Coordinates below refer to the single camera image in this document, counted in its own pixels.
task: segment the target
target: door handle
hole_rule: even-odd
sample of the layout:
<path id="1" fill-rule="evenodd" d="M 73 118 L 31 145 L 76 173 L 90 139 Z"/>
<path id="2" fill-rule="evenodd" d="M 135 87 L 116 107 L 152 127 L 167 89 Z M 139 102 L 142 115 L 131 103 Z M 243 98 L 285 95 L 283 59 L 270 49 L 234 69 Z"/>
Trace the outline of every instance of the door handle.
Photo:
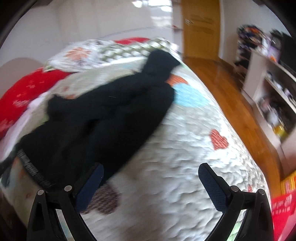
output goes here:
<path id="1" fill-rule="evenodd" d="M 191 24 L 193 22 L 191 20 L 185 18 L 185 23 L 186 23 L 186 25 L 189 25 L 189 24 Z"/>

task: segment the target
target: bed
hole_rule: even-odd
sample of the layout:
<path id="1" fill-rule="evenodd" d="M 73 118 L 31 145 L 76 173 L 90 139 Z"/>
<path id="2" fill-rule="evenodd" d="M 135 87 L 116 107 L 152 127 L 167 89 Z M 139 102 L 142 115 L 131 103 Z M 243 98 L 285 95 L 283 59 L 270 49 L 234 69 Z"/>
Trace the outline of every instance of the bed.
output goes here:
<path id="1" fill-rule="evenodd" d="M 59 81 L 36 99 L 9 130 L 13 138 L 9 144 L 6 140 L 5 151 L 47 120 L 46 103 L 53 94 L 76 98 L 113 79 L 138 72 L 145 60 L 145 56 L 119 59 Z M 229 185 L 249 192 L 262 188 L 270 200 L 262 171 L 202 81 L 182 63 L 173 70 L 168 83 L 175 89 L 175 100 L 162 124 L 128 164 L 97 190 L 82 213 L 98 241 L 205 240 L 221 213 L 198 178 L 198 167 L 203 162 Z M 6 171 L 0 186 L 26 226 L 40 187 L 18 159 Z M 62 213 L 58 215 L 67 239 L 72 240 Z M 229 240 L 234 240 L 243 215 L 241 212 Z"/>

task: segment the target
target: blue gripper pad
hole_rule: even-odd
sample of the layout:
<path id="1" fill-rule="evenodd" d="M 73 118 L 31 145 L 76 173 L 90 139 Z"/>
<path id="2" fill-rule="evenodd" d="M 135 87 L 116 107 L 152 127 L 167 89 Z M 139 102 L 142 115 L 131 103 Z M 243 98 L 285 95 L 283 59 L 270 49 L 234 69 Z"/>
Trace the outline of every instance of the blue gripper pad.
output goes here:
<path id="1" fill-rule="evenodd" d="M 217 176 L 207 163 L 203 163 L 199 166 L 198 177 L 210 196 L 215 208 L 219 212 L 225 213 L 231 198 L 227 182 L 222 177 Z"/>
<path id="2" fill-rule="evenodd" d="M 103 176 L 104 168 L 99 164 L 77 194 L 75 205 L 76 212 L 79 213 L 87 209 L 87 206 L 98 189 Z"/>

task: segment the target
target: metal screw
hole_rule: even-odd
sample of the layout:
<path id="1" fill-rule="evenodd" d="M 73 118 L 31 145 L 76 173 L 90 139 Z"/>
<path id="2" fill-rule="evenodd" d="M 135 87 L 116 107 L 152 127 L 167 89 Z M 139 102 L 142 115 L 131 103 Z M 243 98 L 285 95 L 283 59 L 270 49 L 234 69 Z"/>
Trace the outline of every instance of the metal screw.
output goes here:
<path id="1" fill-rule="evenodd" d="M 239 188 L 237 186 L 231 186 L 230 189 L 234 192 L 238 192 Z"/>
<path id="2" fill-rule="evenodd" d="M 69 192 L 69 191 L 72 190 L 72 186 L 70 186 L 70 185 L 65 186 L 64 190 L 65 190 L 66 192 Z"/>
<path id="3" fill-rule="evenodd" d="M 259 189 L 259 193 L 260 193 L 261 195 L 264 195 L 264 194 L 265 194 L 265 191 L 264 191 L 263 189 Z"/>
<path id="4" fill-rule="evenodd" d="M 37 192 L 37 194 L 39 195 L 39 196 L 41 196 L 42 194 L 44 193 L 44 190 L 39 190 L 38 192 Z"/>

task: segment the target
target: black television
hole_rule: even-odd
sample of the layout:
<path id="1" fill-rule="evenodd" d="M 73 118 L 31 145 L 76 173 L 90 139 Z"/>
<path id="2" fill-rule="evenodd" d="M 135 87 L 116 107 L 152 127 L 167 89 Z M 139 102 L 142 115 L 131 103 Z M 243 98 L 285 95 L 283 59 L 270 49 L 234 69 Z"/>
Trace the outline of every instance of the black television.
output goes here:
<path id="1" fill-rule="evenodd" d="M 296 43 L 289 35 L 283 33 L 280 65 L 296 77 Z"/>

